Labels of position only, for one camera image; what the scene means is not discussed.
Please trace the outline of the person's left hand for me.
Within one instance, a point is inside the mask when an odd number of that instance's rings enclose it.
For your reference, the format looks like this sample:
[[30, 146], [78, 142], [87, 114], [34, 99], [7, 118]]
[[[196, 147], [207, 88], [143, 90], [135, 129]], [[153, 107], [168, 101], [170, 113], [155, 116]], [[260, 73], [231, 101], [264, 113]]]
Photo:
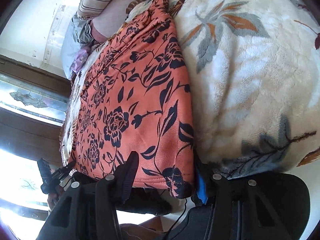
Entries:
[[59, 185], [59, 186], [57, 186], [54, 193], [48, 194], [47, 202], [48, 202], [48, 206], [49, 206], [50, 211], [52, 211], [53, 208], [56, 206], [58, 200], [62, 197], [64, 192], [65, 192], [64, 188]]

